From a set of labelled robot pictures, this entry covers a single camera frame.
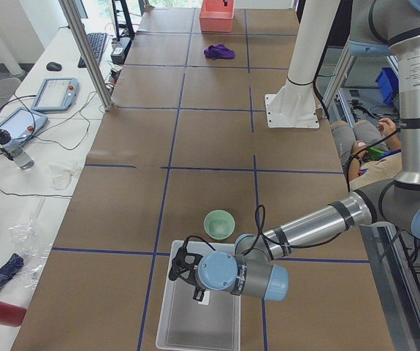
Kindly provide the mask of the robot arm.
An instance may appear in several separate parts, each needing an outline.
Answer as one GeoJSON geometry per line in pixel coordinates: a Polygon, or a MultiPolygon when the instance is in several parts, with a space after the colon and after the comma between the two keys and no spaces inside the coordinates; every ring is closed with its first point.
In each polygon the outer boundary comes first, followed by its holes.
{"type": "Polygon", "coordinates": [[[355,226],[385,221],[420,238],[420,1],[358,1],[352,9],[351,36],[361,48],[383,46],[398,59],[401,171],[300,219],[241,235],[231,254],[193,254],[181,246],[168,277],[192,285],[195,300],[219,290],[281,301],[289,276],[274,260],[293,249],[325,244],[355,226]]]}

